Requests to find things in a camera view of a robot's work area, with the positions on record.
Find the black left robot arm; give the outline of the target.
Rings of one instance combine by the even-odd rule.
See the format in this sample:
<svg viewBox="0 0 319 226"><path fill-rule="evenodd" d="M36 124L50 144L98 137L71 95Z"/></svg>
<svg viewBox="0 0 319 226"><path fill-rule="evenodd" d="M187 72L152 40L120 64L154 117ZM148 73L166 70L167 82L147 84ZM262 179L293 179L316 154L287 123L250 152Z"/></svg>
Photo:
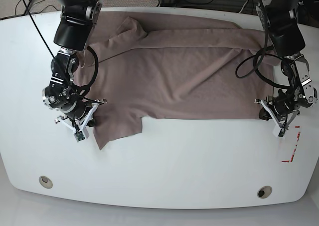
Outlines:
<svg viewBox="0 0 319 226"><path fill-rule="evenodd" d="M297 24L297 5L300 0L259 0L256 8L273 51L281 60L281 71L289 86L274 84L278 96L257 100L262 105L260 118L275 122L273 134L283 137L289 125L299 115L301 107L314 106L318 92L310 77L309 63L301 50L306 44Z"/></svg>

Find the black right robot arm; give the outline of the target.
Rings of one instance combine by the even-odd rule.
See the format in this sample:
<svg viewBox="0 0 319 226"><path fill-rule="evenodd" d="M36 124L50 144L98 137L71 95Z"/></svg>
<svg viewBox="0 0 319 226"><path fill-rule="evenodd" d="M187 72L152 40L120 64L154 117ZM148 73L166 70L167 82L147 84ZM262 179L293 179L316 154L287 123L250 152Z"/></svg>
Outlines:
<svg viewBox="0 0 319 226"><path fill-rule="evenodd" d="M86 98L98 73L98 57L88 46L102 8L101 0L57 0L61 5L60 24L54 43L60 47L51 62L52 77L44 88L43 102L50 109L61 111L71 121L68 127L78 136L84 132L93 112L101 103ZM84 86L74 84L74 72L79 66L77 53L88 50L94 59L92 79Z"/></svg>

